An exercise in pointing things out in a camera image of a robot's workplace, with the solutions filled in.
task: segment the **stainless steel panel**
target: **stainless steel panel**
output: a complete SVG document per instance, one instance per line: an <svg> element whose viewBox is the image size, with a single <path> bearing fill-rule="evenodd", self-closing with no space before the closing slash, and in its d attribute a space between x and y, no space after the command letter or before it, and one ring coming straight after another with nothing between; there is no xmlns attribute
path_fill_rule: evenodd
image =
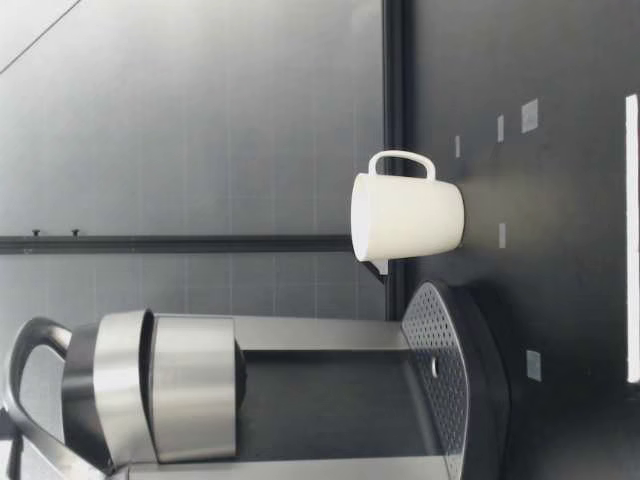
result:
<svg viewBox="0 0 640 480"><path fill-rule="evenodd" d="M106 315L100 322L93 388L104 438L116 467L155 462L138 368L142 324L151 312Z"/></svg>
<svg viewBox="0 0 640 480"><path fill-rule="evenodd" d="M234 349L229 318L156 317L150 402L159 461L235 454Z"/></svg>
<svg viewBox="0 0 640 480"><path fill-rule="evenodd" d="M293 317L233 317L243 350L406 350L399 323Z"/></svg>
<svg viewBox="0 0 640 480"><path fill-rule="evenodd" d="M295 462L135 465L130 480L446 480L444 459L432 457L302 460Z"/></svg>

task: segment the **gray tile wall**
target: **gray tile wall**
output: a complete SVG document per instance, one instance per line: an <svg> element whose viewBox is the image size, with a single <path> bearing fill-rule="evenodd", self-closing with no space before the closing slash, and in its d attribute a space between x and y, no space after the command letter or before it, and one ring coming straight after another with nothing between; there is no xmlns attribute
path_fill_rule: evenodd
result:
<svg viewBox="0 0 640 480"><path fill-rule="evenodd" d="M0 68L70 4L0 3ZM82 2L0 77L0 235L346 233L381 51L378 0ZM2 357L34 315L143 306L381 319L384 290L348 254L0 257ZM23 396L60 437L53 358ZM27 447L23 478L57 477Z"/></svg>
<svg viewBox="0 0 640 480"><path fill-rule="evenodd" d="M381 49L378 0L83 2L0 78L0 232L346 233Z"/></svg>

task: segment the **perforated drip tray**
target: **perforated drip tray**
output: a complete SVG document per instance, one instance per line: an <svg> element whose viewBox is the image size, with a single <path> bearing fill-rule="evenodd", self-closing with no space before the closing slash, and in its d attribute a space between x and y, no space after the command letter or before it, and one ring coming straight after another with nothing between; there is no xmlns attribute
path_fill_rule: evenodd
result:
<svg viewBox="0 0 640 480"><path fill-rule="evenodd" d="M462 471L469 416L467 368L453 320L432 284L415 294L402 322L446 455L449 477Z"/></svg>
<svg viewBox="0 0 640 480"><path fill-rule="evenodd" d="M409 354L247 352L241 461L439 455Z"/></svg>

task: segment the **cylindrical metal part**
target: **cylindrical metal part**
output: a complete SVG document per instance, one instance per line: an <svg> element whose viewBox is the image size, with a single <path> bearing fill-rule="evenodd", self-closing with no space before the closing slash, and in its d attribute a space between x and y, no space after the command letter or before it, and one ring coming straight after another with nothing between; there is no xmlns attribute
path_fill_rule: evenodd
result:
<svg viewBox="0 0 640 480"><path fill-rule="evenodd" d="M235 334L231 318L157 315L150 423L160 462L229 457L236 450Z"/></svg>

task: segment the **white strip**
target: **white strip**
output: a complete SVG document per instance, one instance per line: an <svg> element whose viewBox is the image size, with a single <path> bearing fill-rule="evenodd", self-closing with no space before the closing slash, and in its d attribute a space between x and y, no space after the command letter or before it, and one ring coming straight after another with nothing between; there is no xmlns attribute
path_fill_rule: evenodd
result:
<svg viewBox="0 0 640 480"><path fill-rule="evenodd" d="M507 248L507 224L501 223L498 225L498 247Z"/></svg>
<svg viewBox="0 0 640 480"><path fill-rule="evenodd" d="M640 382L638 227L638 96L626 100L627 125L627 381Z"/></svg>
<svg viewBox="0 0 640 480"><path fill-rule="evenodd" d="M498 143L504 142L504 115L498 117Z"/></svg>

